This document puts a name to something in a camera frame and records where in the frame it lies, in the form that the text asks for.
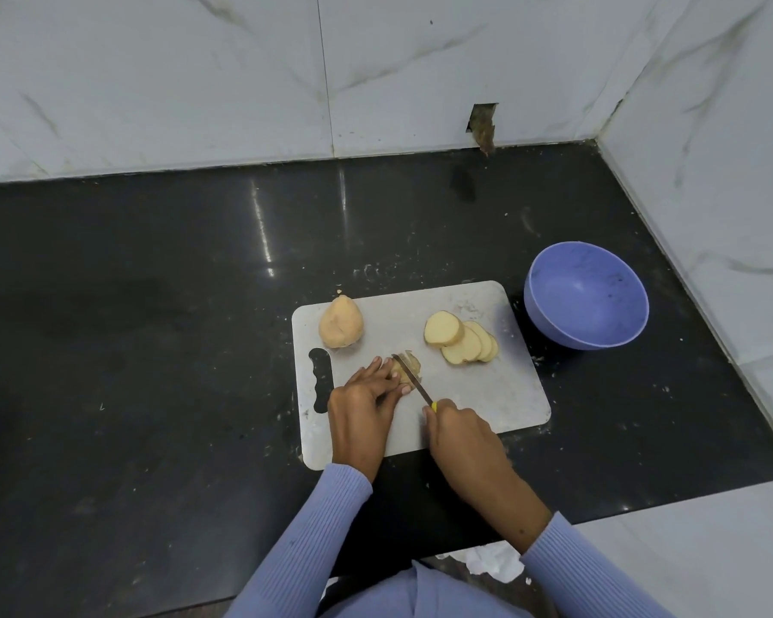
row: clothing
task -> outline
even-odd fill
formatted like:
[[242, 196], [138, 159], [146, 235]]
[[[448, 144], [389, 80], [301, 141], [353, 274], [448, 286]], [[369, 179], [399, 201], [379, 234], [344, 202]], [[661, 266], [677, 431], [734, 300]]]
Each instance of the clothing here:
[[[315, 490], [232, 603], [227, 618], [312, 618], [340, 547], [371, 484], [330, 464]], [[672, 618], [556, 513], [521, 557], [567, 618]], [[332, 607], [328, 618], [529, 616], [418, 564]]]

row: black countertop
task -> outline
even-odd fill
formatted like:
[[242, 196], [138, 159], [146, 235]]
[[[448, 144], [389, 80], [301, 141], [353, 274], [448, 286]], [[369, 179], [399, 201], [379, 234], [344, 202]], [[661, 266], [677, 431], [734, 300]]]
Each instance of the black countertop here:
[[[636, 341], [573, 352], [526, 318], [526, 270], [571, 239], [645, 283]], [[773, 433], [593, 146], [0, 186], [0, 616], [237, 593], [319, 477], [292, 312], [487, 279], [552, 405], [502, 439], [569, 520], [773, 479]], [[416, 451], [385, 460], [336, 570], [489, 540]]]

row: plastic bowl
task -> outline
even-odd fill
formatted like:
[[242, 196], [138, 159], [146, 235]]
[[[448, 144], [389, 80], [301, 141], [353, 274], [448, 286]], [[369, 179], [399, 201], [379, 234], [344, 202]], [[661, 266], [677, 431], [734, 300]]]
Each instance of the plastic bowl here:
[[550, 340], [572, 349], [626, 344], [647, 324], [644, 285], [621, 258], [580, 241], [544, 249], [526, 275], [524, 307]]

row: cutting board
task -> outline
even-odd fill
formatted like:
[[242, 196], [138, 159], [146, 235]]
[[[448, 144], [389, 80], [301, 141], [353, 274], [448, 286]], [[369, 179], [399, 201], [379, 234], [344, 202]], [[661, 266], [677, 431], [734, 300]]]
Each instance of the cutting board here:
[[[332, 460], [326, 400], [333, 385], [345, 384], [375, 356], [407, 349], [420, 360], [421, 383], [434, 399], [448, 397], [460, 408], [473, 408], [495, 433], [549, 420], [550, 403], [499, 283], [398, 292], [356, 299], [355, 303], [363, 314], [363, 336], [341, 349], [325, 348], [318, 335], [318, 322], [328, 302], [301, 306], [292, 314], [301, 451], [307, 467], [322, 470]], [[494, 334], [499, 344], [495, 360], [454, 367], [440, 350], [428, 347], [423, 342], [423, 325], [439, 310], [450, 311], [462, 321], [477, 321]], [[386, 441], [388, 456], [425, 447], [423, 406], [418, 391], [399, 402]]]

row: potato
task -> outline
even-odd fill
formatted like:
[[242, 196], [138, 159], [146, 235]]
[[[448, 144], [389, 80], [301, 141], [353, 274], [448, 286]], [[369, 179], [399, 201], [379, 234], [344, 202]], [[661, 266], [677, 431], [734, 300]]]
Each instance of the potato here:
[[337, 297], [320, 317], [318, 333], [327, 347], [349, 347], [363, 335], [361, 311], [346, 295]]
[[483, 358], [483, 359], [481, 359], [481, 358], [478, 358], [478, 359], [480, 359], [482, 362], [490, 362], [490, 361], [494, 360], [494, 359], [495, 359], [495, 356], [497, 356], [497, 355], [498, 355], [498, 351], [499, 351], [499, 348], [498, 348], [498, 341], [495, 339], [495, 336], [493, 336], [493, 335], [492, 335], [491, 333], [489, 333], [489, 332], [487, 332], [487, 335], [488, 335], [488, 336], [490, 336], [490, 340], [492, 341], [492, 351], [490, 352], [490, 355], [489, 355], [489, 356], [487, 356], [486, 358]]
[[464, 327], [464, 337], [458, 344], [442, 347], [441, 354], [450, 364], [474, 362], [481, 355], [481, 341], [478, 334]]
[[464, 321], [464, 325], [474, 331], [478, 336], [478, 340], [481, 341], [481, 353], [478, 355], [477, 359], [482, 362], [489, 362], [490, 360], [486, 358], [492, 353], [492, 337], [490, 337], [487, 331], [475, 321]]
[[[412, 371], [412, 374], [415, 375], [415, 379], [417, 379], [420, 382], [421, 381], [421, 362], [419, 362], [418, 358], [412, 355], [412, 352], [409, 349], [407, 349], [403, 353], [399, 353], [398, 355], [401, 356], [401, 359], [410, 368], [410, 370]], [[401, 363], [399, 363], [397, 360], [393, 360], [392, 370], [398, 372], [401, 375], [402, 384], [412, 385], [412, 382], [410, 382], [410, 378], [406, 376], [406, 372], [401, 366]]]
[[423, 327], [423, 339], [430, 347], [449, 347], [461, 342], [464, 337], [464, 324], [447, 311], [440, 311], [427, 319]]

